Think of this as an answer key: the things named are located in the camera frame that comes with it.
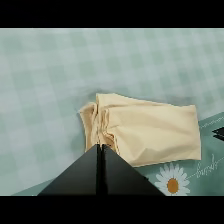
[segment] checkered tablecloth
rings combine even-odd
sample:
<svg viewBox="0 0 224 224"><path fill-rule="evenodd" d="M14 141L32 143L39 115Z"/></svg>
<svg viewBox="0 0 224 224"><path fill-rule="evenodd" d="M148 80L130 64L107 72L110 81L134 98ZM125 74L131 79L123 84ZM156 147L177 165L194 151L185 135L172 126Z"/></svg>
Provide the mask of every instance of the checkered tablecloth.
<svg viewBox="0 0 224 224"><path fill-rule="evenodd" d="M224 111L224 29L0 29L0 195L82 155L95 94Z"/></svg>

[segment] daisy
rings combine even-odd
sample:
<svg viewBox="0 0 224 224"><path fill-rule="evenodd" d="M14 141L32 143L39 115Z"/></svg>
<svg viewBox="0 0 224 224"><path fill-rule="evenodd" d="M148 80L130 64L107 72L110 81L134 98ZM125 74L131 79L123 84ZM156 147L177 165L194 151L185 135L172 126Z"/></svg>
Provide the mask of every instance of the daisy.
<svg viewBox="0 0 224 224"><path fill-rule="evenodd" d="M155 182L155 186L167 196L187 196L190 190L186 186L190 183L186 180L187 174L183 168L175 167L170 163L170 167L164 164L164 169L160 167L160 174L156 175L160 182Z"/></svg>

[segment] cloth fold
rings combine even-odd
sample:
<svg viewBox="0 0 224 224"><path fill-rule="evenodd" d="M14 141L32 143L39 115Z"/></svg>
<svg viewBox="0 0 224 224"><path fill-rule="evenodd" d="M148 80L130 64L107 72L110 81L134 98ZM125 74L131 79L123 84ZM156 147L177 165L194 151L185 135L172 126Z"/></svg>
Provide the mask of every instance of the cloth fold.
<svg viewBox="0 0 224 224"><path fill-rule="evenodd" d="M108 144L132 166L176 160L201 160L196 107L96 94L80 110L86 150Z"/></svg>

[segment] green tablecloth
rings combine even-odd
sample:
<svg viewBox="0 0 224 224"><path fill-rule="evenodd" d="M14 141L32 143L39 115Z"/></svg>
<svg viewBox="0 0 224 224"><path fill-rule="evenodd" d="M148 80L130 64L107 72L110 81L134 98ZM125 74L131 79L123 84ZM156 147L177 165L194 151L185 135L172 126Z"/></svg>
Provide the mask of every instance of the green tablecloth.
<svg viewBox="0 0 224 224"><path fill-rule="evenodd" d="M0 195L82 155L97 92L224 111L223 58L224 29L0 29Z"/></svg>

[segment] crumpled fabric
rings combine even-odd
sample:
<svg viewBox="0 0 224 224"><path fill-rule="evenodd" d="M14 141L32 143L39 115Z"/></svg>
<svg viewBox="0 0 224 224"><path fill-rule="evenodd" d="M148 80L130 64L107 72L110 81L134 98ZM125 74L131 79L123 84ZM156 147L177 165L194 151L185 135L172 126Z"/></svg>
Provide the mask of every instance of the crumpled fabric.
<svg viewBox="0 0 224 224"><path fill-rule="evenodd" d="M179 107L114 93L96 94L96 103L84 106L80 116L86 151L95 144L107 144L134 167L201 160L194 105Z"/></svg>

